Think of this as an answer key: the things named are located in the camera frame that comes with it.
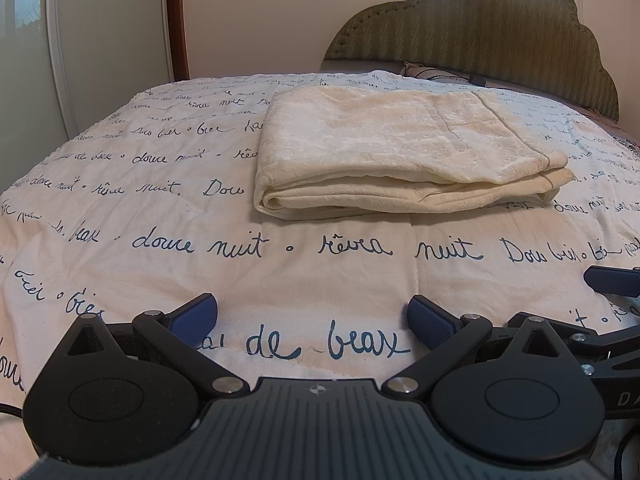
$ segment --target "white comforter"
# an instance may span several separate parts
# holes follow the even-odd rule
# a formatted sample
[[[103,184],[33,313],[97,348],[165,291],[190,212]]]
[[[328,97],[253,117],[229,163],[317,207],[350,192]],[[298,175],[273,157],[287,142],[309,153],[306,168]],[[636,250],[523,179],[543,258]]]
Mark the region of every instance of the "white comforter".
[[[582,279],[640,265],[640,160],[593,122],[495,91],[570,157],[575,181],[545,207],[287,222],[252,205],[256,157],[270,100],[303,84],[455,88],[386,72],[199,79],[66,143],[0,197],[0,402],[21,405],[78,314],[126,322],[201,292],[220,306],[202,351],[251,383],[390,376],[423,353],[402,314],[417,293],[495,324],[520,310],[599,332],[637,322]],[[34,460],[6,420],[2,478]]]

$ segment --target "upholstered headboard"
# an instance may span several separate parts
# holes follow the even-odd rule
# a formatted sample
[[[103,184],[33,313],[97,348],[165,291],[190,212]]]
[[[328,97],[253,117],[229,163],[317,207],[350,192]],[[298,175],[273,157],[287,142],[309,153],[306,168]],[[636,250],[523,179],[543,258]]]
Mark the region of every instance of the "upholstered headboard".
[[[618,119],[618,94],[574,0],[405,0],[365,9],[325,59],[411,61],[499,79]]]

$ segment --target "folded blanket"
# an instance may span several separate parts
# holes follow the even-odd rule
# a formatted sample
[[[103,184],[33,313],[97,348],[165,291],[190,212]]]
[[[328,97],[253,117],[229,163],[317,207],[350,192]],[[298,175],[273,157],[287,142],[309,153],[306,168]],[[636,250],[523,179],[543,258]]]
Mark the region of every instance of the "folded blanket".
[[[254,205],[306,220],[546,203],[574,179],[566,164],[491,91],[304,87],[271,101]]]

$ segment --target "black cable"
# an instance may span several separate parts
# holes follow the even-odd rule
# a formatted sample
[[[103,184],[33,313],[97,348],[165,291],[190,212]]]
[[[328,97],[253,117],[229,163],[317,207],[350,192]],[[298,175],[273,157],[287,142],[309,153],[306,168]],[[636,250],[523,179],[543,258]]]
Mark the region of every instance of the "black cable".
[[[22,418],[22,410],[20,408],[16,408],[10,404],[3,404],[2,402],[0,402],[0,413],[6,413],[7,415]]]
[[[427,81],[433,81],[434,79],[440,79],[440,78],[444,78],[444,79],[459,79],[460,81],[464,81],[464,82],[468,82],[465,78],[459,76],[459,75],[434,75],[432,77],[428,77]]]
[[[420,70],[420,72],[418,72],[416,75],[411,76],[411,77],[415,77],[416,79],[420,79],[420,76],[422,74],[424,74],[425,72],[428,72],[429,70],[440,70],[439,68],[425,68],[424,70]]]
[[[508,90],[509,92],[517,92],[518,94],[524,94],[524,95],[536,95],[536,94],[529,94],[521,90],[514,90],[513,88],[502,88],[501,86],[488,86],[487,88],[490,88],[491,90]]]
[[[622,437],[618,451],[616,452],[616,458],[613,461],[613,480],[622,480],[622,454],[625,452],[626,446],[629,445],[629,441],[640,434],[640,426],[632,427],[629,432]]]

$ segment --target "blue gripper pad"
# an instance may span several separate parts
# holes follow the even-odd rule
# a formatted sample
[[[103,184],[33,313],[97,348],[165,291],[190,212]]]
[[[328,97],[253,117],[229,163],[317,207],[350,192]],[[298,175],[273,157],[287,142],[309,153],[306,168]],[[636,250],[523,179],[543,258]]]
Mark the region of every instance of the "blue gripper pad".
[[[162,324],[192,348],[202,343],[218,320],[218,304],[212,294],[205,293],[166,314]]]
[[[414,335],[429,350],[437,348],[462,328],[457,317],[420,294],[409,301],[406,320]]]

